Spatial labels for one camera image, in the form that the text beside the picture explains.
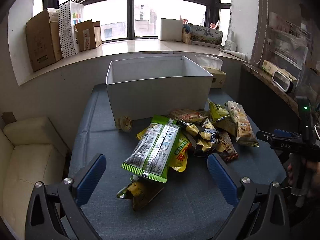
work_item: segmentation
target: white plastic bottle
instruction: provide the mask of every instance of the white plastic bottle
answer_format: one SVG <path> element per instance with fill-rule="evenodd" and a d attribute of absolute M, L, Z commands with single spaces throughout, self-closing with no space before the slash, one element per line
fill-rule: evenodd
<path fill-rule="evenodd" d="M 235 40 L 235 33 L 230 31 L 226 42 L 224 43 L 224 49 L 230 51 L 236 51 L 237 44 L 234 42 Z"/>

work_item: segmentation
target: window sill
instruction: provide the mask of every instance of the window sill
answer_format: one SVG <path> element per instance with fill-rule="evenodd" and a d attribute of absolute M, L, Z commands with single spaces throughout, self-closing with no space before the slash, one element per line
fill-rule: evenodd
<path fill-rule="evenodd" d="M 49 65 L 43 69 L 40 69 L 25 78 L 25 80 L 19 84 L 22 85 L 33 78 L 41 76 L 49 71 L 54 69 L 70 65 L 79 61 L 122 54 L 122 53 L 133 53 L 133 52 L 147 52 L 147 53 L 169 53 L 173 54 L 174 52 L 193 52 L 193 53 L 201 53 L 201 54 L 209 54 L 213 56 L 220 56 L 231 58 L 238 61 L 246 62 L 240 58 L 234 57 L 230 54 L 219 51 L 216 48 L 201 46 L 201 45 L 193 45 L 193 44 L 185 44 L 183 42 L 177 41 L 160 41 L 159 39 L 137 39 L 137 40 L 126 40 L 126 41 L 115 41 L 109 43 L 103 43 L 96 49 L 90 49 L 87 51 L 79 52 L 76 55 L 64 58 L 52 65 Z"/>

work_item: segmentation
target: snack pile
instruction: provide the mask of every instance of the snack pile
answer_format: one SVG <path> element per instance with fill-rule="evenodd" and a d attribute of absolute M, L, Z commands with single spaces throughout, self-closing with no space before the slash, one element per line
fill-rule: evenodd
<path fill-rule="evenodd" d="M 169 167 L 179 172 L 186 169 L 188 155 L 206 159 L 216 152 L 225 162 L 237 159 L 230 136 L 241 145 L 259 146 L 242 105 L 208 103 L 208 112 L 182 109 L 152 118 L 149 127 L 137 134 L 140 141 L 121 165 L 135 175 L 117 193 L 118 198 L 132 199 L 133 209 L 141 209 L 164 188 Z"/>

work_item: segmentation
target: metal screw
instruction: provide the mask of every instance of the metal screw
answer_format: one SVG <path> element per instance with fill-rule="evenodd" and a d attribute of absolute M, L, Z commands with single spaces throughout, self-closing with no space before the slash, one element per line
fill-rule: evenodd
<path fill-rule="evenodd" d="M 63 183 L 64 184 L 70 184 L 72 182 L 72 179 L 71 178 L 65 178 L 64 180 L 63 180 Z"/>
<path fill-rule="evenodd" d="M 249 184 L 251 182 L 251 179 L 249 179 L 248 177 L 243 177 L 242 182 L 245 184 Z"/>
<path fill-rule="evenodd" d="M 42 182 L 41 182 L 41 181 L 38 181 L 35 186 L 36 186 L 36 187 L 41 187 L 41 186 L 42 186 Z"/>
<path fill-rule="evenodd" d="M 279 182 L 277 182 L 277 181 L 273 181 L 273 182 L 272 182 L 272 185 L 273 185 L 274 187 L 279 187 L 279 186 L 280 186 Z"/>

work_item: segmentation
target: couch armrest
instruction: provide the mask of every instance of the couch armrest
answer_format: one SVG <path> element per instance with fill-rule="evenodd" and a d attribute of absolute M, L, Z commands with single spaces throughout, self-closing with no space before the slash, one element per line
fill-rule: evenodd
<path fill-rule="evenodd" d="M 9 123 L 3 132 L 14 146 L 52 144 L 63 156 L 66 156 L 68 150 L 47 117 Z"/>

